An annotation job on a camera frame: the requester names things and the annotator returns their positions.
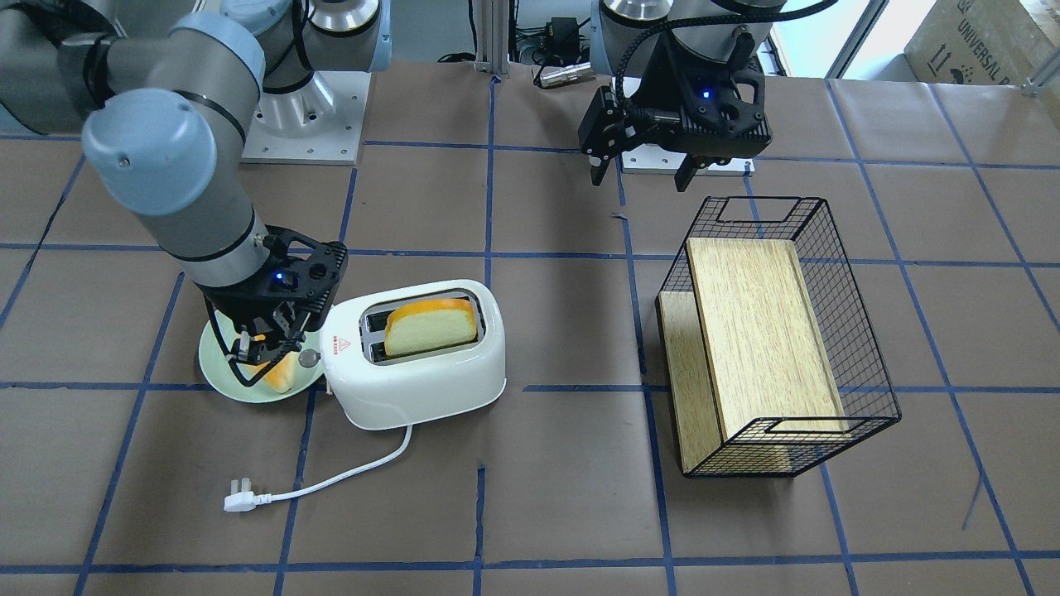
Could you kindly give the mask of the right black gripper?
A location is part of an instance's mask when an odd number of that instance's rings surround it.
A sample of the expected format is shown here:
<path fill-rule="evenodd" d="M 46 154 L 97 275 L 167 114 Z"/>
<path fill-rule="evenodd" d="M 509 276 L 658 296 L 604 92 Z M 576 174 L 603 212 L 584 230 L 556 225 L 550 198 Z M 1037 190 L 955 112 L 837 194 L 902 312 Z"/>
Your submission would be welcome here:
<path fill-rule="evenodd" d="M 341 242 L 257 225 L 227 255 L 196 262 L 195 284 L 205 301 L 234 327 L 227 334 L 227 363 L 257 367 L 300 351 L 334 303 L 347 257 Z"/>

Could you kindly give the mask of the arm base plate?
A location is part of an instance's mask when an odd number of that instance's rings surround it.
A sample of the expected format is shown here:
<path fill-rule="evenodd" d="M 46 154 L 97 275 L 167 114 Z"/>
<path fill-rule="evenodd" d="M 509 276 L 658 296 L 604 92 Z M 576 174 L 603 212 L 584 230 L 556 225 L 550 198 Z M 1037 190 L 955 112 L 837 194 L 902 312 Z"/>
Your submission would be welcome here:
<path fill-rule="evenodd" d="M 703 166 L 694 175 L 712 176 L 739 176 L 745 172 L 754 172 L 753 159 L 764 151 L 764 147 L 750 147 L 741 150 L 743 155 L 739 155 L 724 163 L 711 163 Z M 682 152 L 667 151 L 653 144 L 643 144 L 624 152 L 621 156 L 621 163 L 629 173 L 653 174 L 653 175 L 675 175 L 678 166 L 686 157 Z"/>
<path fill-rule="evenodd" d="M 355 166 L 371 73 L 318 71 L 286 94 L 258 103 L 242 162 Z"/>

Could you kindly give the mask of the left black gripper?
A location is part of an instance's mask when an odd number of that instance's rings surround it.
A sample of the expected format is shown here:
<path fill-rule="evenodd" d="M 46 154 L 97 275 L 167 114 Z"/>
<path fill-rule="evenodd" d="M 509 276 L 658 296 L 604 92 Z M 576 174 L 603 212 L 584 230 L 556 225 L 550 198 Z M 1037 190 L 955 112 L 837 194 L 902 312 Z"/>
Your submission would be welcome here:
<path fill-rule="evenodd" d="M 588 156 L 590 182 L 600 186 L 622 151 L 654 144 L 685 154 L 675 190 L 685 192 L 701 170 L 768 147 L 764 75 L 754 57 L 749 31 L 730 31 L 734 42 L 721 62 L 704 60 L 674 31 L 655 36 L 638 88 L 624 97 L 601 86 L 578 129 Z"/>

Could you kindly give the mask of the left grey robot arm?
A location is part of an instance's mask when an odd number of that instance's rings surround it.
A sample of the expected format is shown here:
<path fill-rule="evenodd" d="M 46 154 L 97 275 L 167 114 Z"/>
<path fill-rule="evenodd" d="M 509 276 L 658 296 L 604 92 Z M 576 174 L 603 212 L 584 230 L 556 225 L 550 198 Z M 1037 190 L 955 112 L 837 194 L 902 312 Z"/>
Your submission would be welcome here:
<path fill-rule="evenodd" d="M 590 58 L 610 76 L 578 128 L 591 185 L 625 152 L 678 152 L 675 188 L 708 166 L 757 157 L 772 132 L 759 46 L 781 1 L 599 1 Z"/>

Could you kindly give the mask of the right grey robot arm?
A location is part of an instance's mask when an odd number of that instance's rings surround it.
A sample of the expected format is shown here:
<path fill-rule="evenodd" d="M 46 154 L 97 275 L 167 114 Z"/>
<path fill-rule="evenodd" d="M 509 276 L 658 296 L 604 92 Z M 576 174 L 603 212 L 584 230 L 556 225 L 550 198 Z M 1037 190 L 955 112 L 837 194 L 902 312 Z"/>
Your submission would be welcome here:
<path fill-rule="evenodd" d="M 111 196 L 234 325 L 229 363 L 276 363 L 319 329 L 340 243 L 267 225 L 238 182 L 265 107 L 322 71 L 386 69 L 387 1 L 132 1 L 166 33 L 124 30 L 118 1 L 4 1 L 2 130 L 80 135 Z"/>

